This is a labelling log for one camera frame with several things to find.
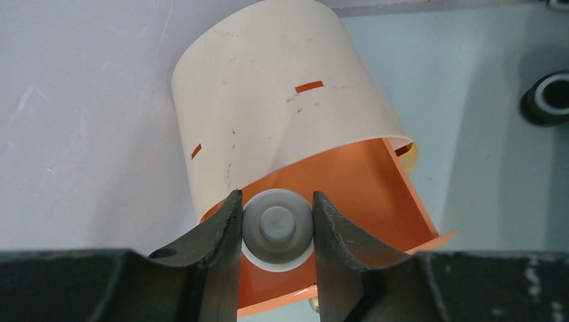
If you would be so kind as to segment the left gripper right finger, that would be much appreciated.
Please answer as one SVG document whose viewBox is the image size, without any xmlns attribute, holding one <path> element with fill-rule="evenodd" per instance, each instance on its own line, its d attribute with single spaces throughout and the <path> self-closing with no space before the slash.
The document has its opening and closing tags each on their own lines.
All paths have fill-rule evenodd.
<svg viewBox="0 0 569 322">
<path fill-rule="evenodd" d="M 376 239 L 313 195 L 322 321 L 567 321 L 563 252 L 416 252 Z"/>
</svg>

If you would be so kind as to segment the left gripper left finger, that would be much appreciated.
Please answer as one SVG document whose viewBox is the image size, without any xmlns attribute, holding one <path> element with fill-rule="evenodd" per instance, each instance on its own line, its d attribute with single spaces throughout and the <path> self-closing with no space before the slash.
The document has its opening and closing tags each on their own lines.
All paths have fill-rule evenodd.
<svg viewBox="0 0 569 322">
<path fill-rule="evenodd" d="M 1 253 L 2 321 L 235 321 L 242 192 L 143 256 L 129 249 Z"/>
</svg>

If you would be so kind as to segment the white tube with teal cap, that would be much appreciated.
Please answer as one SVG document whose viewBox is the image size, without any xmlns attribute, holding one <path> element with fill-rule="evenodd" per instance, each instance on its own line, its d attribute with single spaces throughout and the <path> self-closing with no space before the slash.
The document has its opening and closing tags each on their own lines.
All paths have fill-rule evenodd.
<svg viewBox="0 0 569 322">
<path fill-rule="evenodd" d="M 268 189 L 244 206 L 242 253 L 257 268 L 294 270 L 314 251 L 311 205 L 286 189 Z"/>
</svg>

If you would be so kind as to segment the cream orange cylindrical container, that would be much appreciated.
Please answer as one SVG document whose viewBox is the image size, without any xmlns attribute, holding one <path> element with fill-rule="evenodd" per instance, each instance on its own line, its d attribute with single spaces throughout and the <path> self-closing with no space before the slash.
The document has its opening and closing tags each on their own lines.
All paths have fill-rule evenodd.
<svg viewBox="0 0 569 322">
<path fill-rule="evenodd" d="M 171 88 L 200 223 L 235 189 L 245 202 L 321 191 L 398 250 L 452 239 L 409 179 L 415 141 L 325 5 L 261 1 L 231 14 L 188 47 Z"/>
</svg>

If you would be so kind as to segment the pink teal cartoon suitcase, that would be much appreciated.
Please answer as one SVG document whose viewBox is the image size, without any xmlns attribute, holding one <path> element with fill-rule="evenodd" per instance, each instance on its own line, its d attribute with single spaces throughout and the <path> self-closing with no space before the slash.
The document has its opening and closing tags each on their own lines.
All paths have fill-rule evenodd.
<svg viewBox="0 0 569 322">
<path fill-rule="evenodd" d="M 519 110 L 540 127 L 568 123 L 568 45 L 532 44 L 519 66 Z"/>
</svg>

